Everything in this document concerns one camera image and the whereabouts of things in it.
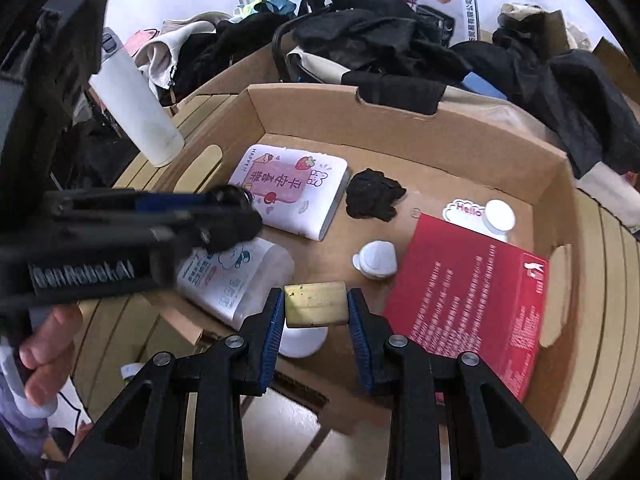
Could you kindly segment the person's left hand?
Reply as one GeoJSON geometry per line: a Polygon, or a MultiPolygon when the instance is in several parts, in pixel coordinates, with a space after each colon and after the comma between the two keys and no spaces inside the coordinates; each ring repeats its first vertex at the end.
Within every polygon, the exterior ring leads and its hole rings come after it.
{"type": "Polygon", "coordinates": [[[74,340],[83,322],[77,304],[56,306],[22,343],[21,360],[32,371],[25,385],[26,398],[32,405],[43,406],[54,400],[70,377],[74,340]]]}

